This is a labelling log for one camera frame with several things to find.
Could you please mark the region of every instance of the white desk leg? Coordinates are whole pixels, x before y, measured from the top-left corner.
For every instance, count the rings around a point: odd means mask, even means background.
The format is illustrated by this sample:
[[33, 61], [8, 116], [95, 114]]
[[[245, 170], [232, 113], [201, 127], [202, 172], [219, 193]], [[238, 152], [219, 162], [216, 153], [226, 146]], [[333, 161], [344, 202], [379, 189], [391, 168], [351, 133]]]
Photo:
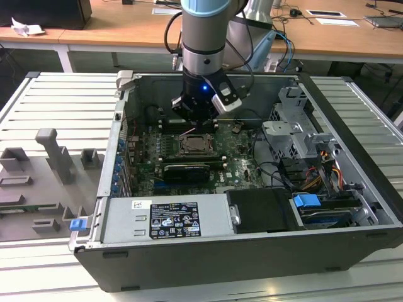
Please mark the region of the white desk leg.
[[59, 44], [54, 47], [54, 50], [59, 55], [60, 63], [62, 64], [64, 72], [76, 72], [76, 68], [70, 57], [69, 47], [67, 45]]
[[112, 63], [114, 67], [119, 67], [119, 60], [118, 60], [118, 54], [116, 52], [111, 52], [112, 54]]
[[282, 53], [269, 53], [268, 61], [264, 67], [264, 72], [276, 72], [278, 62], [283, 57]]

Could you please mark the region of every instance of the slotted metal surface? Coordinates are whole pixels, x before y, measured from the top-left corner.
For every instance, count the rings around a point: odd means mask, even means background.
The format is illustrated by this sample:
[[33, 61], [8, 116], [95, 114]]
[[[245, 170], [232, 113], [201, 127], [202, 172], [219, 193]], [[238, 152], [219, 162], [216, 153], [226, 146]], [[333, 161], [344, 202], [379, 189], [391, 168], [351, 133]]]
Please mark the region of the slotted metal surface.
[[45, 155], [35, 141], [40, 128], [55, 128], [71, 155], [83, 148], [104, 153], [115, 110], [115, 74], [49, 74], [30, 79], [0, 124], [0, 152], [22, 147]]
[[[315, 78], [314, 80], [318, 85], [332, 86], [330, 89], [335, 89], [333, 86], [345, 85], [340, 78]], [[42, 73], [35, 82], [114, 81], [114, 74]], [[360, 98], [335, 97], [330, 99], [333, 104], [363, 104]], [[96, 106], [105, 103], [113, 104], [116, 100], [117, 98], [108, 94], [85, 97], [21, 96], [17, 101], [22, 104], [49, 104], [49, 106], [67, 103], [91, 103]], [[6, 117], [12, 118], [0, 124], [1, 126], [7, 125], [7, 129], [0, 128], [0, 142], [4, 144], [15, 141], [31, 143], [39, 128], [56, 128], [59, 132], [59, 143], [65, 140], [90, 142], [94, 138], [103, 143], [108, 138], [112, 119], [112, 116], [104, 117], [104, 113], [110, 114], [109, 111], [85, 111], [82, 113], [70, 110], [61, 111], [59, 115], [52, 111], [14, 112], [11, 110]], [[30, 115], [33, 115], [35, 120], [30, 120]], [[369, 134], [379, 137], [388, 135], [390, 132], [377, 117], [370, 119], [344, 118], [344, 121], [356, 135]], [[319, 123], [322, 127], [326, 126], [321, 119], [319, 119]], [[402, 162], [401, 145], [388, 147], [368, 145], [365, 148], [380, 167], [395, 167]], [[29, 153], [43, 155], [41, 150]], [[403, 177], [396, 177], [390, 181], [397, 189], [403, 188]], [[109, 294], [100, 290], [95, 280], [68, 250], [67, 243], [66, 238], [46, 240], [46, 242], [0, 243], [0, 301], [336, 302], [401, 301], [403, 299], [403, 245], [396, 249], [379, 250], [344, 272]], [[178, 268], [178, 272], [167, 272], [167, 277], [174, 277], [179, 273], [180, 268]]]
[[[388, 119], [377, 111], [373, 104], [354, 84], [341, 78], [312, 80], [339, 116], [356, 136], [364, 149], [379, 166], [395, 189], [403, 196], [403, 135], [388, 123]], [[330, 132], [320, 114], [315, 118], [324, 132]]]

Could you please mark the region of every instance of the black cable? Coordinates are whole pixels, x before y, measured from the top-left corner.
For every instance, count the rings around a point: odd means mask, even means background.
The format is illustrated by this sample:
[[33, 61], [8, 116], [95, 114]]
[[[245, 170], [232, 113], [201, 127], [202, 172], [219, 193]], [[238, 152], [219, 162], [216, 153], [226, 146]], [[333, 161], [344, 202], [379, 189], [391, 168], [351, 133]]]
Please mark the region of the black cable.
[[238, 52], [238, 50], [235, 48], [235, 46], [233, 46], [233, 44], [226, 39], [226, 42], [228, 44], [228, 46], [235, 52], [235, 54], [242, 60], [242, 66], [246, 66], [246, 68], [248, 69], [249, 73], [251, 74], [251, 82], [249, 83], [248, 87], [246, 88], [246, 90], [249, 92], [254, 84], [254, 74], [253, 74], [253, 70], [251, 68], [251, 66], [249, 66], [249, 64], [245, 61], [245, 58]]
[[166, 25], [166, 27], [165, 27], [165, 32], [164, 32], [164, 45], [165, 45], [166, 50], [167, 50], [169, 53], [175, 53], [175, 51], [172, 50], [171, 47], [169, 47], [169, 45], [168, 45], [168, 33], [169, 33], [169, 29], [171, 28], [171, 25], [172, 25], [172, 23], [174, 23], [174, 21], [176, 20], [176, 18], [179, 17], [179, 16], [181, 16], [181, 15], [182, 15], [182, 11], [180, 11], [180, 12], [174, 14], [174, 15], [172, 16], [172, 18], [168, 21], [168, 23], [167, 23], [167, 25]]
[[385, 96], [385, 98], [383, 99], [382, 103], [380, 103], [379, 108], [382, 108], [383, 104], [385, 104], [386, 100], [388, 100], [390, 94], [393, 92], [393, 90], [395, 90], [395, 88], [397, 87], [398, 83], [403, 79], [403, 75], [399, 78], [399, 80], [397, 80], [397, 82], [393, 85], [392, 88], [390, 88], [389, 92], [387, 93], [387, 95]]
[[286, 186], [286, 184], [283, 182], [283, 180], [281, 178], [279, 178], [277, 176], [274, 176], [273, 173], [269, 173], [266, 170], [264, 170], [262, 167], [260, 167], [260, 165], [256, 161], [256, 158], [254, 156], [254, 149], [255, 149], [255, 146], [256, 146], [256, 141], [258, 140], [258, 136], [262, 131], [263, 131], [262, 128], [259, 128], [259, 130], [254, 135], [253, 144], [252, 144], [252, 160], [253, 160], [254, 164], [256, 165], [256, 167], [258, 167], [263, 174], [266, 174], [267, 176], [270, 176], [273, 179], [276, 179], [277, 181], [282, 183], [284, 186]]
[[16, 59], [14, 59], [14, 57], [11, 55], [11, 53], [8, 51], [8, 49], [5, 48], [4, 46], [2, 46], [1, 44], [0, 44], [0, 47], [1, 47], [2, 49], [4, 49], [4, 51], [6, 52], [6, 54], [7, 54], [8, 57], [11, 57], [11, 58], [13, 59], [15, 65], [17, 65], [24, 73], [26, 73], [25, 69], [22, 68], [22, 66], [17, 62]]
[[249, 42], [251, 44], [251, 54], [250, 56], [245, 60], [245, 58], [236, 50], [235, 46], [233, 46], [233, 44], [231, 44], [231, 42], [226, 39], [226, 42], [228, 44], [228, 46], [235, 52], [235, 54], [242, 60], [241, 64], [235, 64], [233, 66], [228, 66], [227, 68], [225, 68], [224, 70], [233, 70], [236, 68], [241, 68], [244, 67], [246, 65], [246, 67], [248, 68], [249, 72], [251, 72], [251, 74], [253, 73], [252, 68], [248, 67], [248, 63], [252, 60], [253, 56], [254, 56], [254, 46], [253, 46], [253, 39], [252, 39], [252, 34], [251, 31], [249, 29], [249, 25], [247, 24], [247, 19], [246, 19], [246, 15], [245, 13], [242, 11], [242, 16], [244, 18], [244, 22], [245, 22], [245, 26], [246, 26], [246, 30], [247, 30], [247, 34], [249, 35]]
[[176, 44], [176, 48], [179, 48], [181, 45], [182, 31], [179, 33], [178, 44]]
[[246, 15], [245, 12], [242, 10], [242, 17], [244, 18], [244, 22], [245, 22], [245, 26], [246, 26], [246, 30], [247, 30], [247, 34], [249, 35], [249, 41], [251, 43], [251, 55], [249, 56], [249, 58], [246, 60], [246, 63], [248, 64], [254, 55], [254, 46], [253, 46], [253, 39], [252, 39], [252, 34], [251, 34], [251, 30], [249, 29], [249, 25], [247, 24], [247, 19], [246, 19]]
[[288, 66], [291, 64], [292, 59], [294, 58], [294, 54], [295, 54], [295, 45], [294, 42], [292, 42], [290, 39], [287, 38], [287, 40], [292, 44], [292, 51], [291, 51], [291, 58], [290, 58], [290, 62], [287, 64], [286, 67], [284, 67], [284, 70], [286, 70], [288, 68]]

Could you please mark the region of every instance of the wooden desk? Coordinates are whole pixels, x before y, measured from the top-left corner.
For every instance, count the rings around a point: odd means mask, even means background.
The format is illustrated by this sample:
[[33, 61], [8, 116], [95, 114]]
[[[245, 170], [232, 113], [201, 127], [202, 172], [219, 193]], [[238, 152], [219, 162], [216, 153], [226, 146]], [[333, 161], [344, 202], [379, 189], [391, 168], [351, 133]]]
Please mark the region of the wooden desk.
[[[364, 15], [379, 15], [378, 11], [366, 8], [370, 0], [288, 0], [297, 5], [304, 16], [306, 9], [340, 11], [348, 18], [362, 19]], [[18, 36], [9, 28], [0, 28], [0, 43], [8, 48], [55, 50], [65, 72], [74, 72], [69, 51], [167, 53], [163, 34], [170, 16], [151, 14], [153, 4], [135, 3], [122, 5], [120, 0], [103, 2], [91, 0], [93, 14], [84, 30], [49, 30], [43, 36]], [[402, 10], [401, 4], [378, 2], [378, 7], [389, 14], [388, 9]], [[289, 8], [283, 12], [289, 14]], [[272, 15], [281, 14], [281, 9], [272, 10]], [[286, 31], [295, 44], [295, 59], [332, 60], [350, 62], [378, 62], [403, 64], [403, 32], [400, 30], [374, 30], [365, 21], [355, 21], [360, 27], [321, 25], [311, 19], [288, 20]], [[171, 27], [168, 41], [176, 44], [180, 21]], [[282, 30], [279, 21], [275, 26]], [[276, 41], [271, 50], [273, 57], [281, 57], [285, 51], [283, 41]]]
[[[164, 47], [164, 30], [171, 16], [152, 14], [152, 3], [122, 5], [121, 1], [91, 0], [93, 14], [84, 30], [65, 30], [62, 44]], [[170, 30], [169, 42], [178, 41], [181, 18]]]
[[[287, 4], [296, 5], [304, 16], [312, 17], [306, 9], [340, 11], [347, 18], [362, 19], [364, 16], [380, 16], [380, 12], [365, 7], [366, 0], [288, 0]], [[389, 9], [403, 10], [403, 5], [378, 1], [378, 9], [385, 12]], [[273, 9], [272, 16], [287, 14], [290, 8]], [[343, 57], [344, 60], [367, 62], [378, 58], [403, 59], [403, 31], [398, 29], [374, 29], [366, 20], [355, 21], [360, 27], [321, 25], [317, 20], [299, 18], [290, 19], [285, 25], [288, 38], [295, 44], [295, 57], [299, 59], [320, 60], [322, 56]], [[274, 22], [278, 30], [283, 30], [279, 21]], [[272, 52], [284, 51], [284, 42], [276, 41]]]

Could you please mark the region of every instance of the power supply label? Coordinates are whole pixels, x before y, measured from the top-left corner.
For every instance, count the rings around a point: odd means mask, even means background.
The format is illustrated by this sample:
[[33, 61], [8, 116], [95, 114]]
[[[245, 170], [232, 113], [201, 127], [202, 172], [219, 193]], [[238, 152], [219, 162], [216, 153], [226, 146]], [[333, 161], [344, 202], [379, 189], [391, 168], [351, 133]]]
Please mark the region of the power supply label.
[[201, 236], [197, 203], [151, 204], [151, 239]]

